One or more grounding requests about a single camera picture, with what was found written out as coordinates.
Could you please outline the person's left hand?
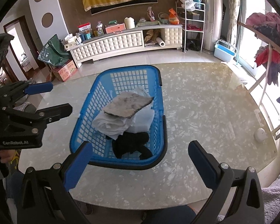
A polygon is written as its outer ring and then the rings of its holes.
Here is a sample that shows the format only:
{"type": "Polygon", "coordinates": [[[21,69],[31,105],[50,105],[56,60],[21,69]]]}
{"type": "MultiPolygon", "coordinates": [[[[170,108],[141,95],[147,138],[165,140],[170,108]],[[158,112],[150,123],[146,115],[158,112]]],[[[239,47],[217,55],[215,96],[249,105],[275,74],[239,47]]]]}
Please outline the person's left hand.
{"type": "Polygon", "coordinates": [[[15,156],[15,150],[1,150],[0,151],[0,162],[8,163],[13,160],[15,156]]]}

